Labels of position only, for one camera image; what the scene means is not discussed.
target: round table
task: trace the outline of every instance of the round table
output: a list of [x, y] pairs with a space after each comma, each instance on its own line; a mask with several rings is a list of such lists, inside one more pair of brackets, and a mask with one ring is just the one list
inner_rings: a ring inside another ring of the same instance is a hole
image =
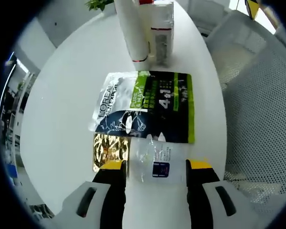
[[[152, 70], [192, 75], [191, 157], [207, 158], [222, 179], [226, 121], [216, 69], [198, 29], [177, 2], [174, 20], [172, 64]], [[71, 34], [40, 72], [24, 112], [20, 153], [32, 184], [54, 214], [69, 194], [94, 178], [88, 124], [106, 75], [134, 70], [117, 16], [99, 15]], [[190, 228], [186, 193], [185, 186], [128, 182], [123, 228]]]

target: mesh chair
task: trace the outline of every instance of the mesh chair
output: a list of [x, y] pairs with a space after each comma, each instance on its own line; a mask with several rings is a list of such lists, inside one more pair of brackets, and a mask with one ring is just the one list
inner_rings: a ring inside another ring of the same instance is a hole
[[286, 202], [286, 48], [240, 14], [230, 14], [207, 45], [226, 110], [225, 179], [265, 226]]

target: green plant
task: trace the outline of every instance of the green plant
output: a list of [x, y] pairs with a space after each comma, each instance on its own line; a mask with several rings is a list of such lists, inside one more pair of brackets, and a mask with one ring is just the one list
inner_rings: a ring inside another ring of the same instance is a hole
[[113, 0], [89, 0], [85, 3], [85, 5], [88, 7], [89, 11], [97, 9], [103, 11], [105, 9], [105, 6], [110, 3], [113, 3]]

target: gold foil packet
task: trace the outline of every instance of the gold foil packet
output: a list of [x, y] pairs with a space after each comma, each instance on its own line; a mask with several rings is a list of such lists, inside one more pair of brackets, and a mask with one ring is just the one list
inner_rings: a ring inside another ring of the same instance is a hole
[[95, 134], [93, 140], [93, 171], [98, 172], [102, 165], [109, 161], [127, 161], [126, 174], [129, 168], [129, 137]]

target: face mask package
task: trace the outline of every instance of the face mask package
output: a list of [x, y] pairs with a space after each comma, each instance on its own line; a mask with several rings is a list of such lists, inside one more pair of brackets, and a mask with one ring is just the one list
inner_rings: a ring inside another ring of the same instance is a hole
[[194, 142], [192, 78], [185, 73], [110, 73], [89, 129], [132, 138], [130, 177], [185, 182], [188, 144]]

